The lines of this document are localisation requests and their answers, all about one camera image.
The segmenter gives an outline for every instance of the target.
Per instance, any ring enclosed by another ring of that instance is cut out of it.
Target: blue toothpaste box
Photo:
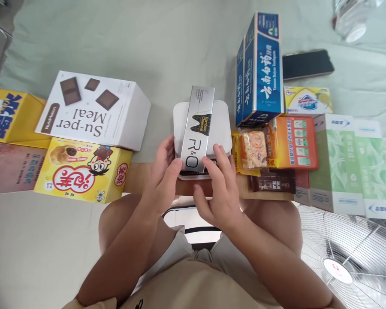
[[[258,12],[253,16],[247,30],[244,38],[243,64],[239,61],[241,49],[237,62],[236,126],[238,127],[258,127],[284,113],[279,25],[278,14]]]

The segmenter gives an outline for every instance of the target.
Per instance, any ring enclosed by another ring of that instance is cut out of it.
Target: green tea box
[[[355,119],[355,127],[366,217],[386,219],[386,160],[380,125]]]
[[[309,171],[311,206],[365,215],[353,117],[324,114],[314,123],[319,169]]]

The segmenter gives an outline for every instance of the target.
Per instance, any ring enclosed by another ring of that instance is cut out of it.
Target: fan grille
[[[386,228],[368,219],[299,206],[302,260],[347,308],[386,308]],[[350,284],[324,266],[335,261],[351,275]]]

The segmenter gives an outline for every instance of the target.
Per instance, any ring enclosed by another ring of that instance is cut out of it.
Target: smartphone
[[[325,49],[285,55],[283,59],[283,80],[329,75],[335,71]]]

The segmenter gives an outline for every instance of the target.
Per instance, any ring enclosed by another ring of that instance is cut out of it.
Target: beige shorts
[[[232,244],[223,233],[211,251],[194,251],[184,235],[184,226],[172,227],[176,236],[162,257],[137,282],[133,293],[139,290],[143,282],[170,268],[185,258],[195,258],[216,264],[224,273],[235,280],[254,300],[271,306],[278,306],[274,297],[263,286],[247,258]]]

